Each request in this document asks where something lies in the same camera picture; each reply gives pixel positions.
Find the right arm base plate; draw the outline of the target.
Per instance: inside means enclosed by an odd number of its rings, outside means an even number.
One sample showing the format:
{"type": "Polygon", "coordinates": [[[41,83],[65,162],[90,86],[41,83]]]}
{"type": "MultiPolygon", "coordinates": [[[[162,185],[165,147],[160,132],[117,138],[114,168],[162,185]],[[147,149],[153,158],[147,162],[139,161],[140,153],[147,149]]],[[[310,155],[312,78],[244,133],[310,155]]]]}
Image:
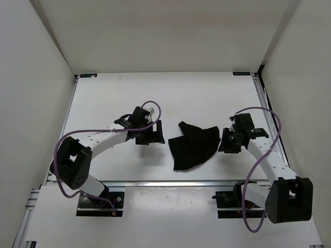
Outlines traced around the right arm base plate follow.
{"type": "MultiPolygon", "coordinates": [[[[219,219],[242,219],[243,183],[236,183],[231,191],[216,191],[212,199],[216,201],[219,219]]],[[[260,218],[264,210],[251,201],[245,200],[246,218],[260,218]]]]}

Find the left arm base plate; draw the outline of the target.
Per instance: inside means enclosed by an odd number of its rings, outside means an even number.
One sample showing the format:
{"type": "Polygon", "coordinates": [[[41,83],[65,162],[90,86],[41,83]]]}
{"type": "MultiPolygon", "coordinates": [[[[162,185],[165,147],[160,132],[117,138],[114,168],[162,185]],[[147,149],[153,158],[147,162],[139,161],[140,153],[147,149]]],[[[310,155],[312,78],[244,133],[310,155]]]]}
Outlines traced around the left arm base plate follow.
{"type": "Polygon", "coordinates": [[[108,200],[112,202],[113,208],[107,201],[100,201],[80,194],[76,216],[96,217],[122,217],[125,192],[109,192],[108,200]]]}

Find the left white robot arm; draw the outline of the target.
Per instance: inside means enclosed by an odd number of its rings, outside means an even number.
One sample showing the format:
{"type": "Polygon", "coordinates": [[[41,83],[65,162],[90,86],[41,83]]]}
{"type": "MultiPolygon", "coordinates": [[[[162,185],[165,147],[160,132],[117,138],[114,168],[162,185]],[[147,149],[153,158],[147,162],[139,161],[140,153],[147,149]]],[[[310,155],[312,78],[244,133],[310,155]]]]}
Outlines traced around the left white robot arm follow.
{"type": "Polygon", "coordinates": [[[161,120],[133,122],[120,118],[106,129],[85,130],[85,139],[73,138],[76,133],[69,132],[58,141],[50,171],[66,198],[83,194],[97,207],[114,208],[114,204],[108,187],[89,173],[96,156],[132,139],[137,145],[165,143],[161,120]]]}

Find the black skirt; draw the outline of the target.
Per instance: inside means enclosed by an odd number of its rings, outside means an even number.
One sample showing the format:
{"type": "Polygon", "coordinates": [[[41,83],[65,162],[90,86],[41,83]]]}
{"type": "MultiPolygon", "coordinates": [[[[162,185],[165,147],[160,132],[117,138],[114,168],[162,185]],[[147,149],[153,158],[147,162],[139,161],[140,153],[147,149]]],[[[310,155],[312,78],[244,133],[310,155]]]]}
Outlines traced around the black skirt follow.
{"type": "Polygon", "coordinates": [[[217,126],[202,129],[183,121],[178,126],[182,136],[168,140],[174,159],[174,171],[188,171],[201,165],[218,150],[220,132],[217,126]]]}

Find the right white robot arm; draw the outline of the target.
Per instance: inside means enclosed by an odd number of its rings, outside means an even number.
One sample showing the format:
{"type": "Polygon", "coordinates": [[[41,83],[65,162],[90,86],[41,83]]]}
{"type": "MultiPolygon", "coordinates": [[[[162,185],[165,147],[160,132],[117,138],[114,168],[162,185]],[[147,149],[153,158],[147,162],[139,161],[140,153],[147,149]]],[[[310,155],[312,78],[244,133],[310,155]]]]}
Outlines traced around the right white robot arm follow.
{"type": "Polygon", "coordinates": [[[219,151],[237,154],[245,147],[257,160],[270,182],[266,189],[249,181],[246,189],[233,192],[232,200],[243,207],[251,202],[264,209],[268,219],[276,223],[308,221],[312,216],[313,184],[291,170],[277,151],[271,148],[269,135],[262,128],[239,132],[224,128],[219,151]]]}

